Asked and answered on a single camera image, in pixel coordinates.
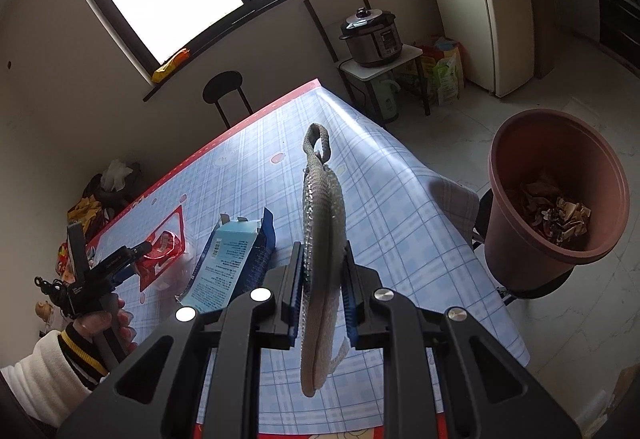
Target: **table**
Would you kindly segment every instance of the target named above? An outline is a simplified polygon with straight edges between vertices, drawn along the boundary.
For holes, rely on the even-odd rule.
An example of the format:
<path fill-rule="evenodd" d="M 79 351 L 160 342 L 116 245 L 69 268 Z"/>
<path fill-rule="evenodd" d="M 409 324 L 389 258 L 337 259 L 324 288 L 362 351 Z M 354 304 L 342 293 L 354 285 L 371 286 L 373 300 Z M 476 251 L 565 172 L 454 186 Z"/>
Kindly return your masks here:
<path fill-rule="evenodd" d="M 415 70 L 418 74 L 418 80 L 420 82 L 420 96 L 422 98 L 422 105 L 424 107 L 424 115 L 431 115 L 429 98 L 427 96 L 427 81 L 424 79 L 424 71 L 420 62 L 420 56 L 422 56 L 422 49 L 413 47 L 411 45 L 402 44 L 402 52 L 400 53 L 398 59 L 393 60 L 391 63 L 383 65 L 382 67 L 363 67 L 359 63 L 356 63 L 353 58 L 350 58 L 349 60 L 345 60 L 343 62 L 338 62 L 335 64 L 335 66 L 337 67 L 338 72 L 340 72 L 340 77 L 342 78 L 344 86 L 349 93 L 349 98 L 354 105 L 358 104 L 358 101 L 356 101 L 356 98 L 353 95 L 353 90 L 351 88 L 353 84 L 350 82 L 348 76 L 351 76 L 359 82 L 364 83 L 365 88 L 367 89 L 367 94 L 369 95 L 369 101 L 371 102 L 374 115 L 376 117 L 375 122 L 384 128 L 385 119 L 383 118 L 382 111 L 380 110 L 380 103 L 378 102 L 378 98 L 376 97 L 376 93 L 373 90 L 371 82 L 372 80 L 375 80 L 376 78 L 382 76 L 382 74 L 385 74 L 385 72 L 396 69 L 402 64 L 410 61 L 414 61 Z"/>
<path fill-rule="evenodd" d="M 529 353 L 470 247 L 478 196 L 422 165 L 398 140 L 316 80 L 245 119 L 162 178 L 92 241 L 98 259 L 144 240 L 181 204 L 198 252 L 220 213 L 273 212 L 273 265 L 302 239 L 302 140 L 312 122 L 330 134 L 329 166 L 340 180 L 347 237 L 356 263 L 375 268 L 386 287 L 423 308 L 462 306 L 526 365 Z M 138 278 L 118 289 L 142 341 L 175 310 L 168 294 L 145 292 Z M 345 336 L 338 315 L 334 347 Z M 442 411 L 433 358 L 431 375 Z M 204 404 L 200 403 L 199 422 Z M 300 340 L 291 351 L 262 352 L 260 431 L 325 433 L 382 424 L 382 352 L 351 349 L 316 396 L 300 388 Z"/>

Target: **electric pressure cooker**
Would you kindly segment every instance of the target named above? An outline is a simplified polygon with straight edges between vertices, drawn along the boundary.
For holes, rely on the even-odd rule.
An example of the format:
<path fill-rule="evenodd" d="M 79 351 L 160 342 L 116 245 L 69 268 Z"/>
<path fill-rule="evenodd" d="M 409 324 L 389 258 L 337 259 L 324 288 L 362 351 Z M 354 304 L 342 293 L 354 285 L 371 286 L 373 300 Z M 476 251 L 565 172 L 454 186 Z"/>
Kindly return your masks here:
<path fill-rule="evenodd" d="M 347 42 L 351 56 L 363 67 L 389 64 L 402 52 L 395 19 L 389 11 L 361 7 L 342 24 L 340 40 Z"/>

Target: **lid knob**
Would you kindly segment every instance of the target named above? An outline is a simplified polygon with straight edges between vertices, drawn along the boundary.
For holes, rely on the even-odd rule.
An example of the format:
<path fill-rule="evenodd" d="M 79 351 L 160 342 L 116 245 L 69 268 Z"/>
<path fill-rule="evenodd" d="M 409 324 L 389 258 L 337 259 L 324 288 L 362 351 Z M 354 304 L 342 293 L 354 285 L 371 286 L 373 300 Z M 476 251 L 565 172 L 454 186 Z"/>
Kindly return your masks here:
<path fill-rule="evenodd" d="M 366 18 L 367 16 L 371 16 L 371 11 L 369 9 L 367 9 L 366 7 L 361 7 L 356 12 L 356 16 L 358 18 Z"/>

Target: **barcode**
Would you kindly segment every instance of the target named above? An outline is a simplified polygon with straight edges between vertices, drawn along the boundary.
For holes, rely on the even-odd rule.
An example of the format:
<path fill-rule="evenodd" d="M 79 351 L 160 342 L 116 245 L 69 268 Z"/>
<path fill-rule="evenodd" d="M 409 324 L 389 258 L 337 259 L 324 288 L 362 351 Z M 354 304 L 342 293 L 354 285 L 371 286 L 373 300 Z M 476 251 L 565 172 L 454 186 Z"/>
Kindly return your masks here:
<path fill-rule="evenodd" d="M 216 255 L 220 251 L 220 244 L 222 243 L 222 239 L 216 239 L 216 245 L 213 247 L 213 251 L 211 251 L 211 258 L 215 259 Z"/>

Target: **person's hand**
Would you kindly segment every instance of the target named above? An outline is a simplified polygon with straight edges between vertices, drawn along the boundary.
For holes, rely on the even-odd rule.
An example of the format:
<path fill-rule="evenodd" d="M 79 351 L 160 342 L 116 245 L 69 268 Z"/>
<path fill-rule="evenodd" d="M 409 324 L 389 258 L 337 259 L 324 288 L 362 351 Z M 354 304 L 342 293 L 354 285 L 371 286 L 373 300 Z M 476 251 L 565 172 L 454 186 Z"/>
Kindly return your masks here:
<path fill-rule="evenodd" d="M 133 342 L 136 337 L 136 330 L 129 327 L 133 314 L 123 310 L 124 300 L 118 299 L 118 321 L 120 322 L 120 336 L 127 344 L 127 352 L 131 353 L 138 344 Z M 92 338 L 111 327 L 111 314 L 106 311 L 85 314 L 74 321 L 74 329 L 85 340 L 92 341 Z"/>

